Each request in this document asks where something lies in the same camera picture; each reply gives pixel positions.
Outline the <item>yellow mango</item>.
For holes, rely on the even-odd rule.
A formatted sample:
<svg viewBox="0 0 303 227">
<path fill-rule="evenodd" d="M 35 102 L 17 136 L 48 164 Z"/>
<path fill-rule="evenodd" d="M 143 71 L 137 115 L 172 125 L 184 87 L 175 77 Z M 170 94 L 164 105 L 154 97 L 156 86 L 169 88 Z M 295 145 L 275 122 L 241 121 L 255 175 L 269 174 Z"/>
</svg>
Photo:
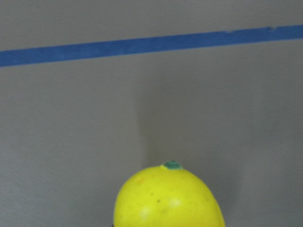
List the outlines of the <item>yellow mango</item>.
<svg viewBox="0 0 303 227">
<path fill-rule="evenodd" d="M 176 161 L 143 169 L 121 187 L 115 227 L 223 227 L 220 206 L 208 186 Z"/>
</svg>

